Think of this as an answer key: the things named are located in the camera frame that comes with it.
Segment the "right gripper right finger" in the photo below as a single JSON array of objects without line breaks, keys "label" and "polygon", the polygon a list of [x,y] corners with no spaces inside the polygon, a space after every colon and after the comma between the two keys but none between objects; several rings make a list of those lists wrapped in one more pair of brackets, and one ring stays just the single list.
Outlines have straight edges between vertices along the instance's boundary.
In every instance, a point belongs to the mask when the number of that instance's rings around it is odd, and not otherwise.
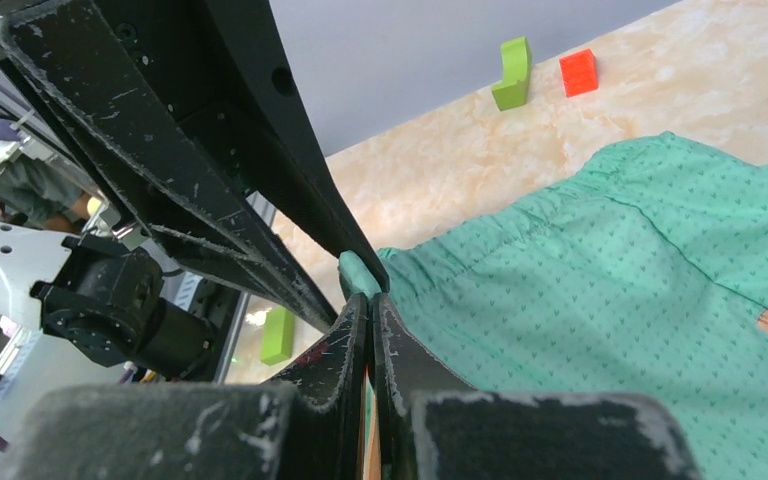
[{"label": "right gripper right finger", "polygon": [[628,392],[486,391],[371,302],[372,381],[388,479],[697,479],[678,421]]}]

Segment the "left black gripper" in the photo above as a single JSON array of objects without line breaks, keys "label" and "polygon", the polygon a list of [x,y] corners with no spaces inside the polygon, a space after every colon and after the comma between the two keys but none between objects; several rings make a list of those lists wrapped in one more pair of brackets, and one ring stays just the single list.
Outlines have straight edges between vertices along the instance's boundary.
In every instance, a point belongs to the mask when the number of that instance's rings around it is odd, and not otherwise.
[{"label": "left black gripper", "polygon": [[173,259],[320,330],[333,324],[330,302],[250,203],[273,205],[278,192],[267,2],[0,1],[0,68]]}]

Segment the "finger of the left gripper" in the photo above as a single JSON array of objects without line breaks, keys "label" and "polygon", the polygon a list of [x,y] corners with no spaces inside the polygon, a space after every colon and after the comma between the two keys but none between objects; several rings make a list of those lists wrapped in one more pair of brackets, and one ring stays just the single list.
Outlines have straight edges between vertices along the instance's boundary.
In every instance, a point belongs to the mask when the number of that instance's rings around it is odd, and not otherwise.
[{"label": "finger of the left gripper", "polygon": [[205,1],[216,65],[254,150],[245,174],[280,212],[335,257],[354,252],[378,282],[389,276],[339,193],[296,86],[267,1]]}]

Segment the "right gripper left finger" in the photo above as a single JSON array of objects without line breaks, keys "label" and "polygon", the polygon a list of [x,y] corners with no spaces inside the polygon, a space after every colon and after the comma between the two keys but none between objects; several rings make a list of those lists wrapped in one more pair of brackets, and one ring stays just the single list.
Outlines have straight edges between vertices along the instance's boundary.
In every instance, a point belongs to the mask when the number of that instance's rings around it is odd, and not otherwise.
[{"label": "right gripper left finger", "polygon": [[365,296],[260,384],[87,385],[45,395],[3,479],[357,479]]}]

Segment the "teal and orange jacket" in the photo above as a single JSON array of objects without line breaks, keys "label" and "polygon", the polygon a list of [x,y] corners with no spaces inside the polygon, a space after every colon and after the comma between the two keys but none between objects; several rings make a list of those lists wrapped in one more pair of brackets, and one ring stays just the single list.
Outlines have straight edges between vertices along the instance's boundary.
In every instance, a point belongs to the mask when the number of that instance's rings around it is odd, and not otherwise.
[{"label": "teal and orange jacket", "polygon": [[632,391],[707,479],[768,479],[768,166],[666,132],[410,249],[408,330],[487,390]]}]

